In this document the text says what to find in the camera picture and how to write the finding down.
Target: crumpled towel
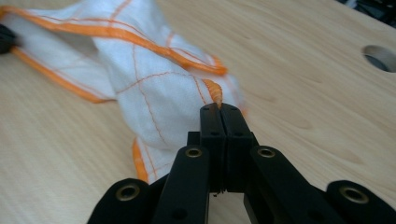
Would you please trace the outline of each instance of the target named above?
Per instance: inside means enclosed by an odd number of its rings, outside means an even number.
[[[153,0],[85,0],[59,10],[0,7],[20,38],[12,50],[92,102],[117,100],[129,127],[138,178],[166,175],[199,109],[244,109],[234,77],[214,56],[175,34]]]

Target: wood grain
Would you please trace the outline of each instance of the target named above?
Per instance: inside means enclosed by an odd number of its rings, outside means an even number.
[[[349,179],[396,207],[396,74],[362,56],[368,45],[396,52],[394,29],[332,0],[158,3],[177,33],[238,77],[261,144],[320,189]],[[2,55],[0,105],[0,223],[86,222],[111,184],[135,176],[134,135],[116,102],[86,102]],[[241,199],[212,198],[209,223],[248,223]]]

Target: black object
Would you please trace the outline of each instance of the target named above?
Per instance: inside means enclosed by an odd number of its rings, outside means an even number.
[[[396,223],[396,212],[350,181],[311,186],[283,154],[259,146],[238,108],[201,108],[170,173],[113,185],[88,223],[207,223],[209,192],[241,192],[252,223]]]
[[[0,54],[8,53],[16,45],[17,37],[5,25],[0,24]]]

